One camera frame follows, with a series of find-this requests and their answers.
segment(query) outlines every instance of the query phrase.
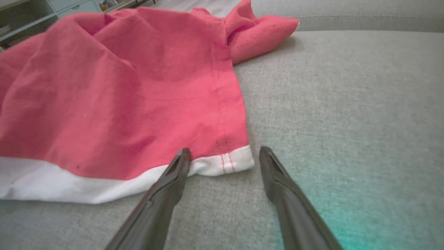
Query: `wrinkled cloth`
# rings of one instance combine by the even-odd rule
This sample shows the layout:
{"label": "wrinkled cloth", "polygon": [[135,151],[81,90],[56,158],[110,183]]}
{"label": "wrinkled cloth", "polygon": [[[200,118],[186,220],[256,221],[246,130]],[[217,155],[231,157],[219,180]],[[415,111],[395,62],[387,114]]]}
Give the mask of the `wrinkled cloth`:
{"label": "wrinkled cloth", "polygon": [[190,174],[254,165],[233,64],[298,20],[140,7],[80,13],[0,54],[0,198],[100,203],[147,190],[183,147]]}

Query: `gray upholstery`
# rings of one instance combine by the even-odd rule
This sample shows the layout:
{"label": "gray upholstery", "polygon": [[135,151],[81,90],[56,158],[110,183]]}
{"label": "gray upholstery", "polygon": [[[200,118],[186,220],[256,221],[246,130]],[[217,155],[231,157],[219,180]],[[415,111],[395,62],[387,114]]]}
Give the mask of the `gray upholstery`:
{"label": "gray upholstery", "polygon": [[[444,249],[444,34],[296,32],[235,66],[270,146],[345,249]],[[102,249],[141,195],[0,201],[1,249]],[[166,249],[283,249],[260,169],[191,177]]]}
{"label": "gray upholstery", "polygon": [[301,20],[306,30],[444,32],[443,0],[252,0],[257,16]]}

